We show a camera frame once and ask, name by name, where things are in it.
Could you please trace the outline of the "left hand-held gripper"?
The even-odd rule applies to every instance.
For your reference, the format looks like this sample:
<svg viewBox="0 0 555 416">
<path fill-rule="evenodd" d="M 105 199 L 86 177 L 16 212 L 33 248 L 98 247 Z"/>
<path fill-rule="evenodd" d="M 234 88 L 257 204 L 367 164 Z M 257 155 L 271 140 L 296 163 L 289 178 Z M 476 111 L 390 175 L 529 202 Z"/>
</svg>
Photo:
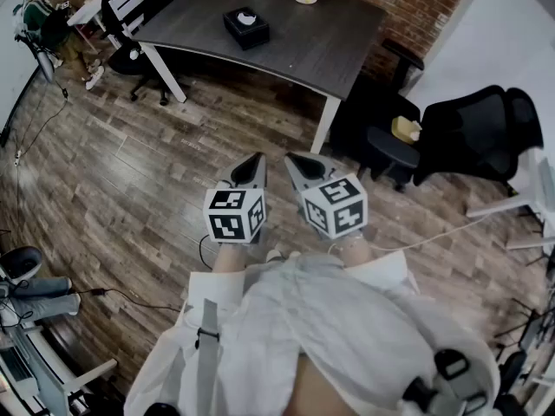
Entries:
<svg viewBox="0 0 555 416">
<path fill-rule="evenodd" d="M 232 187 L 245 185 L 250 188 Z M 251 153 L 230 164 L 208 189 L 203 215 L 210 239 L 218 244 L 251 244 L 266 221 L 266 157 Z"/>
</svg>

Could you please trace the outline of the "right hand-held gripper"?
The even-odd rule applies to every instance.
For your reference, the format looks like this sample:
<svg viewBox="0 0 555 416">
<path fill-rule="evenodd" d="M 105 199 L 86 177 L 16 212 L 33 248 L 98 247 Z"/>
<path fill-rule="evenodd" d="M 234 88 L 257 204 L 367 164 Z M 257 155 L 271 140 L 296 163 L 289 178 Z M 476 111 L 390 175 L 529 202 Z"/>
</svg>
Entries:
<svg viewBox="0 0 555 416">
<path fill-rule="evenodd" d="M 368 194 L 354 173 L 307 189 L 310 181 L 328 179 L 334 162 L 320 154 L 287 153 L 284 163 L 294 190 L 301 192 L 305 220 L 318 232 L 337 239 L 368 224 Z"/>
</svg>

